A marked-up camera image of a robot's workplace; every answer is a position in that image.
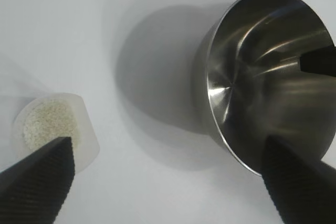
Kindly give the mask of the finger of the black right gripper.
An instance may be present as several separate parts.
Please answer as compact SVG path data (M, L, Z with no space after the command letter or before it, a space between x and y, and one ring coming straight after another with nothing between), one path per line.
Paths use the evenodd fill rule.
M306 52L300 56L302 72L335 76L335 46Z

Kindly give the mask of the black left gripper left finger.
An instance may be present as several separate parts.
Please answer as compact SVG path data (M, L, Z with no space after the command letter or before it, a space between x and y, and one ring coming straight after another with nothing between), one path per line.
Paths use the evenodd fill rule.
M58 137L1 172L1 223L54 223L75 176L70 137Z

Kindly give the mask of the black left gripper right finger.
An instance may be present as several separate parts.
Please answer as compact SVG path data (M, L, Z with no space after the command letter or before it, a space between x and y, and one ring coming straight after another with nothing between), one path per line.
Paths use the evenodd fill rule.
M271 135L261 176L283 223L335 223L335 168Z

